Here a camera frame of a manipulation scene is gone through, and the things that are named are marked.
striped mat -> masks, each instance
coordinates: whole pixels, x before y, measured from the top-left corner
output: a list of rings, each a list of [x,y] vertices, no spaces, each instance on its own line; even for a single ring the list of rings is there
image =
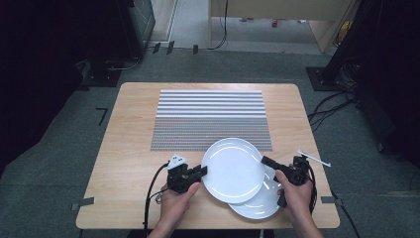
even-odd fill
[[[224,138],[272,151],[260,90],[161,90],[152,151],[206,151]]]

stacked plates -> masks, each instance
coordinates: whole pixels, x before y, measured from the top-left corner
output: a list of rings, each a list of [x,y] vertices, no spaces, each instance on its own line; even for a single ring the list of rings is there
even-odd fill
[[[262,155],[251,143],[227,138],[213,144],[201,167],[208,174],[203,183],[217,199],[229,203],[242,216],[264,219],[275,214],[277,191],[281,185],[273,180],[273,169],[261,163]]]

black cable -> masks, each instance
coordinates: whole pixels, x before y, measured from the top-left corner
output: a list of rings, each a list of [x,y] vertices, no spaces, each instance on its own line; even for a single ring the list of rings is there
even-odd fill
[[[114,66],[111,65],[111,67],[108,67],[108,70],[111,70],[111,71],[113,71],[113,70],[129,70],[129,69],[132,69],[133,67],[135,67],[137,64],[139,64],[139,62],[141,60],[142,60],[142,58],[137,58],[137,61],[133,65],[128,66],[128,67],[114,67]]]
[[[334,198],[335,198],[336,200],[338,200],[338,199],[339,199],[339,197],[337,196],[337,194],[336,194],[335,192],[333,192],[333,191],[331,190],[331,193],[333,194],[333,196],[334,196]],[[350,223],[352,224],[353,229],[355,230],[356,236],[357,236],[358,238],[360,238],[360,237],[361,237],[361,235],[359,234],[359,231],[358,231],[358,229],[356,228],[355,222],[353,222],[353,219],[352,219],[352,217],[350,216],[349,212],[347,212],[347,210],[346,210],[346,208],[344,207],[344,205],[343,205],[343,204],[341,204],[341,205],[340,205],[340,207],[343,209],[344,213],[346,214],[347,218],[349,219]]]
[[[345,93],[346,91],[340,91],[340,92],[337,92],[337,93],[335,93],[335,94],[333,94],[333,95],[330,95],[330,96],[328,96],[328,97],[326,97],[326,98],[324,98],[324,99],[322,99],[321,100],[321,102],[315,107],[315,109],[314,109],[314,111],[311,113],[311,114],[309,114],[308,115],[308,117],[309,117],[309,122],[310,121],[312,121],[312,119],[314,118],[314,116],[316,115],[316,114],[319,114],[318,113],[318,109],[321,107],[321,105],[322,104],[324,104],[326,101],[328,101],[328,100],[330,100],[330,99],[332,99],[332,98],[334,98],[335,96],[337,96],[337,95],[340,95],[340,94],[343,94],[343,93]]]
[[[163,170],[164,168],[166,168],[168,165],[168,163],[162,165],[158,170],[157,173],[154,176],[154,179],[152,179],[151,185],[149,186],[149,191],[148,191],[148,196],[146,197],[146,206],[145,206],[145,222],[143,223],[145,225],[145,236],[148,237],[148,223],[149,223],[149,207],[151,206],[151,193],[152,193],[152,188],[154,187],[155,181],[158,177],[158,174],[160,173],[161,170]]]
[[[228,16],[228,6],[229,6],[229,0],[226,0],[226,5],[225,5],[225,26],[224,26],[223,39],[220,42],[219,46],[217,46],[216,48],[208,48],[208,50],[217,50],[217,49],[221,48],[223,45],[225,45],[225,43],[227,43],[228,31],[226,29],[226,18]]]
[[[309,171],[310,171],[311,176],[312,176],[312,193],[311,193],[311,202],[309,203],[309,210],[312,214],[312,211],[315,209],[316,199],[317,199],[317,196],[318,196],[318,191],[316,189],[316,180],[315,180],[314,171],[312,170],[312,167],[309,165],[309,163],[307,163],[307,166],[308,166]]]

black handheld device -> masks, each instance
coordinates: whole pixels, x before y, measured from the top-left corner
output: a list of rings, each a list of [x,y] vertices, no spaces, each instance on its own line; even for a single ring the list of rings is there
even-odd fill
[[[279,164],[276,161],[270,159],[269,157],[263,156],[262,163],[273,170],[280,170],[288,178],[288,181],[293,185],[303,185],[308,180],[308,170],[310,169],[309,163],[306,161],[306,157],[293,157],[293,165],[295,168],[287,167],[285,165]],[[287,205],[286,197],[284,190],[281,192],[281,196],[278,199],[277,205],[280,207],[285,207]]]
[[[207,175],[207,167],[201,168],[198,165],[193,169],[188,169],[187,164],[182,164],[167,171],[167,187],[178,193],[185,193],[193,183],[201,181],[205,175]]]

hand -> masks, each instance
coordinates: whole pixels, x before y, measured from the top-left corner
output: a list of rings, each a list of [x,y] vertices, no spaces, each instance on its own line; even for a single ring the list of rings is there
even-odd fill
[[[309,210],[311,202],[312,181],[308,180],[301,186],[290,183],[282,171],[275,171],[280,181],[287,201],[284,212],[296,231],[297,237],[323,237],[315,225]]]
[[[163,192],[160,200],[160,219],[149,237],[170,237],[181,222],[183,214],[189,208],[189,199],[197,192],[200,185],[200,182],[194,183],[186,193],[177,193],[170,189]],[[161,189],[167,189],[167,185],[164,185]]]

